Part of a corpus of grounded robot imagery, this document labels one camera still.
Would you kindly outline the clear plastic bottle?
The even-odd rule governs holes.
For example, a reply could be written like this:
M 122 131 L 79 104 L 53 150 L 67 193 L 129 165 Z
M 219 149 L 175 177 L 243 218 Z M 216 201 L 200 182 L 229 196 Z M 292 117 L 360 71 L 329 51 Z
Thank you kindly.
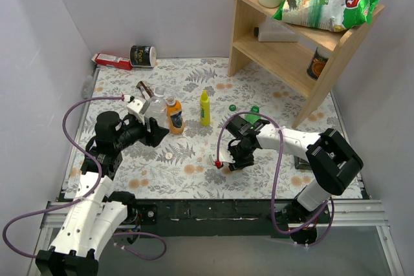
M 159 127 L 168 128 L 167 107 L 165 100 L 165 88 L 156 87 L 153 96 L 148 100 L 149 107 L 145 113 L 147 126 L 149 127 L 149 119 L 154 118 Z

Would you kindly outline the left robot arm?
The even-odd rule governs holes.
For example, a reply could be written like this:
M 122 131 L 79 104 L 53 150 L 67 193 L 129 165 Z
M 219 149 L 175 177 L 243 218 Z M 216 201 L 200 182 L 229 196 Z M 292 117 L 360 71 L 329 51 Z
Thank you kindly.
M 98 261 L 117 227 L 133 223 L 139 210 L 126 191 L 107 192 L 122 162 L 122 151 L 140 142 L 156 147 L 169 133 L 156 119 L 100 113 L 82 164 L 77 194 L 48 250 L 36 255 L 42 275 L 97 275 Z

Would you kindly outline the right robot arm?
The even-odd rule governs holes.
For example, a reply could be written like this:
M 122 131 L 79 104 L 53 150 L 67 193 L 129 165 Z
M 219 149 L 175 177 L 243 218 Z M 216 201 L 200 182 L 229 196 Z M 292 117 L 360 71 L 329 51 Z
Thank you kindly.
M 292 213 L 299 222 L 310 221 L 330 196 L 340 196 L 348 188 L 364 163 L 340 132 L 328 128 L 322 133 L 284 129 L 274 120 L 261 115 L 250 123 L 239 115 L 228 121 L 224 128 L 235 138 L 230 142 L 228 162 L 231 170 L 254 165 L 254 151 L 277 150 L 309 163 L 314 180 L 294 199 Z

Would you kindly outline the orange juice bottle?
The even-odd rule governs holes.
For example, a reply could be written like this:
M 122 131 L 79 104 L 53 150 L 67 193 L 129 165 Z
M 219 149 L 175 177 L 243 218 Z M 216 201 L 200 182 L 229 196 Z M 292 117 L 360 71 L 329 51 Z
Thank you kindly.
M 172 134 L 182 134 L 184 122 L 182 119 L 182 106 L 179 100 L 173 96 L 166 98 L 167 117 L 169 129 Z

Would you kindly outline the green plastic bottle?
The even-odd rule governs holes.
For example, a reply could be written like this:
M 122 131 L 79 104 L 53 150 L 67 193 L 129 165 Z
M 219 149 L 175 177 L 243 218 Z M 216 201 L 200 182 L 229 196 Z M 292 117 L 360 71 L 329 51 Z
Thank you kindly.
M 250 109 L 250 114 L 245 115 L 245 120 L 251 124 L 255 124 L 255 122 L 261 119 L 258 113 L 259 113 L 259 107 L 257 105 L 254 105 Z

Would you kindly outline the yellow squeeze bottle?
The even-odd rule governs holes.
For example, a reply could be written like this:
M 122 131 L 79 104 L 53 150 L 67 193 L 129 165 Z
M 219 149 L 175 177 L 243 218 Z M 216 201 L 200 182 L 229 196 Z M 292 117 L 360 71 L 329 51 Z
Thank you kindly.
M 209 126 L 210 119 L 210 98 L 206 90 L 203 90 L 200 97 L 200 109 L 201 109 L 201 124 L 203 126 Z

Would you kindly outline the brown snack wrapper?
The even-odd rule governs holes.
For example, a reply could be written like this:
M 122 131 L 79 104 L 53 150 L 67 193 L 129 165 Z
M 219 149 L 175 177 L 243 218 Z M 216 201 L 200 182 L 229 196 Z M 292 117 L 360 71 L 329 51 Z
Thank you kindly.
M 154 96 L 154 92 L 151 90 L 151 88 L 147 85 L 145 81 L 139 81 L 136 87 L 140 91 L 144 99 L 149 100 Z

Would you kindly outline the black green box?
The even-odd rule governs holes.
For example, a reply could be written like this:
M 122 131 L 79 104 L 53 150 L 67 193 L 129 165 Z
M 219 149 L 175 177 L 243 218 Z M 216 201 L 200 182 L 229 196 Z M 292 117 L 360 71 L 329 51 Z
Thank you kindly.
M 294 157 L 294 167 L 298 170 L 311 170 L 311 165 L 308 163 L 308 161 L 299 158 L 297 156 Z

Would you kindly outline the red white box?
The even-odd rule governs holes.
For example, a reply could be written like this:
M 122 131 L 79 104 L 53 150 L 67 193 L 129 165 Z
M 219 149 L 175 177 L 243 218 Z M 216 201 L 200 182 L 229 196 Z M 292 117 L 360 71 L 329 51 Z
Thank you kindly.
M 113 67 L 122 70 L 132 70 L 133 66 L 129 58 L 112 56 L 104 53 L 97 53 L 91 58 L 92 62 L 97 65 Z

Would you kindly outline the black cylindrical can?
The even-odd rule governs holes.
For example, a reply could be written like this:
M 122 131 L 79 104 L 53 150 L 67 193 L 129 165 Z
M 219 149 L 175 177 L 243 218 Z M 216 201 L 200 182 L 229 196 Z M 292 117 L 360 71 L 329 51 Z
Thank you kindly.
M 132 67 L 153 68 L 157 64 L 157 51 L 153 46 L 133 45 L 129 53 Z

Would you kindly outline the dark tin can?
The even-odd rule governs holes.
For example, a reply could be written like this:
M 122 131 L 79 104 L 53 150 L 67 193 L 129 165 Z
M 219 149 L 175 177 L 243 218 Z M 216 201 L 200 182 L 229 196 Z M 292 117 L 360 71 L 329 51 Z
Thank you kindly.
M 307 67 L 308 76 L 314 80 L 317 80 L 320 77 L 322 70 L 326 66 L 330 56 L 331 52 L 324 48 L 318 47 L 314 52 L 309 66 Z

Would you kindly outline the wooden shelf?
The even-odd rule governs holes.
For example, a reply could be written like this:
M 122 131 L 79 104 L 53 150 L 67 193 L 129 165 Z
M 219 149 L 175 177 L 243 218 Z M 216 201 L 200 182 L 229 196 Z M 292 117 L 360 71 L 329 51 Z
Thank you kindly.
M 258 0 L 234 1 L 228 75 L 233 76 L 254 62 L 304 96 L 305 104 L 292 124 L 293 128 L 296 128 L 323 103 L 368 35 L 372 24 L 365 23 L 342 33 L 287 25 L 288 29 L 301 38 L 331 53 L 321 76 L 314 80 L 306 73 L 314 55 L 311 49 L 301 43 L 262 43 L 254 38 L 254 27 L 275 13 L 276 9 L 266 8 L 260 5 Z

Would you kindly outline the green chips bag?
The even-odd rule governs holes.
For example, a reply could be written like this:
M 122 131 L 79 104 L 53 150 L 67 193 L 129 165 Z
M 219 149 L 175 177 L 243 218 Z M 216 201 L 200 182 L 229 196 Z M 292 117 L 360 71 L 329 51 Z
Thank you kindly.
M 380 0 L 283 0 L 273 18 L 330 32 L 370 24 Z

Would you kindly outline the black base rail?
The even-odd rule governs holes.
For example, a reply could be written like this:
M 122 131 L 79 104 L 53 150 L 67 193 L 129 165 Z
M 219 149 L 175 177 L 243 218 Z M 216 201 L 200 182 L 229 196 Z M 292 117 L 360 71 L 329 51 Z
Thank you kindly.
M 138 214 L 118 225 L 119 231 L 140 229 L 161 237 L 270 236 L 280 238 L 270 219 L 266 199 L 167 199 L 137 200 Z M 378 200 L 334 201 L 310 229 L 386 226 L 387 217 Z

